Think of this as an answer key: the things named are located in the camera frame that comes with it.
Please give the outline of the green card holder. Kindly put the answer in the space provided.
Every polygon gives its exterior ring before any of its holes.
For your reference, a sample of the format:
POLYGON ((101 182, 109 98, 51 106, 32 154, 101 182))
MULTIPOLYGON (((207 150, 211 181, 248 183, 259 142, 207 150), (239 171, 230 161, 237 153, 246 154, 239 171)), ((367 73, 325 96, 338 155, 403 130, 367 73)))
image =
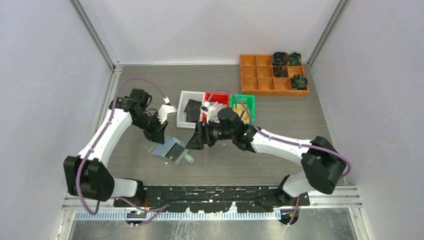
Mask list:
POLYGON ((154 156, 160 156, 165 159, 166 163, 177 165, 182 160, 188 161, 193 164, 195 159, 189 154, 186 149, 186 143, 177 139, 176 137, 165 136, 164 144, 155 143, 148 151, 154 156))

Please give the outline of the black credit card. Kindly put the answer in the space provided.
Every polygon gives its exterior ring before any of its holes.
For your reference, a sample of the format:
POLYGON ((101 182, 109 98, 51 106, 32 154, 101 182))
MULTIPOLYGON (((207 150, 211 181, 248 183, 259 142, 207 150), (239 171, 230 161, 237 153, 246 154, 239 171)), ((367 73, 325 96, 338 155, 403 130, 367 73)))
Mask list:
POLYGON ((173 164, 178 164, 182 156, 185 154, 185 147, 175 143, 170 150, 165 154, 165 158, 173 164))

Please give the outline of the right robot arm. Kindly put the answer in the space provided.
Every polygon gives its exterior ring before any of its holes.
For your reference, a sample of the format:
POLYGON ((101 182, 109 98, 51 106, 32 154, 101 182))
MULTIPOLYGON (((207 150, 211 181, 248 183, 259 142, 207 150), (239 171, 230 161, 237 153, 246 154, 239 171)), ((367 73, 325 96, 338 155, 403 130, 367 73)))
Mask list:
POLYGON ((242 151, 269 154, 292 161, 302 167, 295 175, 288 175, 279 184, 275 198, 283 205, 291 205, 297 197, 309 191, 330 195, 334 192, 348 164, 324 137, 302 140, 272 134, 252 124, 244 123, 231 108, 217 113, 218 122, 198 122, 186 149, 203 150, 217 141, 230 140, 242 151))

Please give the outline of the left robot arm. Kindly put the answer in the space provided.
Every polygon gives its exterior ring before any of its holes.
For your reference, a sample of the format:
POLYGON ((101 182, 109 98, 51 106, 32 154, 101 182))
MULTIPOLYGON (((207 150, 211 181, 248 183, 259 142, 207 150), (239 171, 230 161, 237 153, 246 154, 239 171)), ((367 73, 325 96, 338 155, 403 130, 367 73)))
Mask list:
POLYGON ((68 193, 101 202, 125 197, 133 206, 141 206, 146 200, 143 182, 112 177, 107 165, 119 139, 130 126, 141 129, 149 142, 164 144, 167 118, 177 109, 167 97, 163 100, 165 103, 155 113, 149 113, 152 96, 143 89, 134 88, 129 96, 113 100, 89 143, 76 156, 67 156, 63 162, 68 193))

